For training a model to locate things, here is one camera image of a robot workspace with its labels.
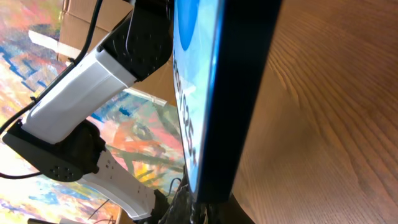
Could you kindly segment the blue Galaxy smartphone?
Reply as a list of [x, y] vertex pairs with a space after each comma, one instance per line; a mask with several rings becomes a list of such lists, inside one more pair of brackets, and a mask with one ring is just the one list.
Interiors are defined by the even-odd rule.
[[176, 1], [174, 88], [189, 190], [229, 199], [281, 0]]

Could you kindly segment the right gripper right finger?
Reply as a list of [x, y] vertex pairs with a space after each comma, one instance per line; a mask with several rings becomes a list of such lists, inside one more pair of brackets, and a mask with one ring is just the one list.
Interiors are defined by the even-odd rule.
[[222, 224], [254, 224], [233, 194], [227, 202], [218, 205], [218, 210]]

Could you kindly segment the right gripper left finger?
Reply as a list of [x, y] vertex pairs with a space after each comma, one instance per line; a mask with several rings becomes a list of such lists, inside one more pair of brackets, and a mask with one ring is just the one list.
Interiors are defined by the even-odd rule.
[[205, 208], [193, 201], [187, 175], [182, 181], [167, 209], [158, 224], [204, 224]]

